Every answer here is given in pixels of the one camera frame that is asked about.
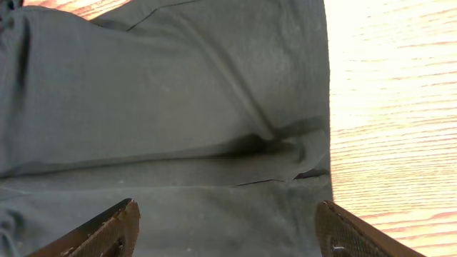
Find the black t-shirt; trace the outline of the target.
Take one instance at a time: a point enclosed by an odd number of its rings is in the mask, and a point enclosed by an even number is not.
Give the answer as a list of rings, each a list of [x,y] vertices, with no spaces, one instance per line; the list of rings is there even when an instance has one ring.
[[[136,256],[319,256],[332,197],[317,0],[1,3],[1,254],[125,198]]]

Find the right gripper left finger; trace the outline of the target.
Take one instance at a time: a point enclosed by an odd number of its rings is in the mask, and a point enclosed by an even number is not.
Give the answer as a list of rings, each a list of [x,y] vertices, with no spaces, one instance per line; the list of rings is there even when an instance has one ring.
[[[125,198],[27,257],[132,257],[140,218],[137,202]]]

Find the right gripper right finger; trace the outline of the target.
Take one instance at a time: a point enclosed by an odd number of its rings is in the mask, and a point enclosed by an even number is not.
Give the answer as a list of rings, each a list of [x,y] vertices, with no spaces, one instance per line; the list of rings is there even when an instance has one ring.
[[[425,257],[332,201],[317,205],[315,220],[323,257]]]

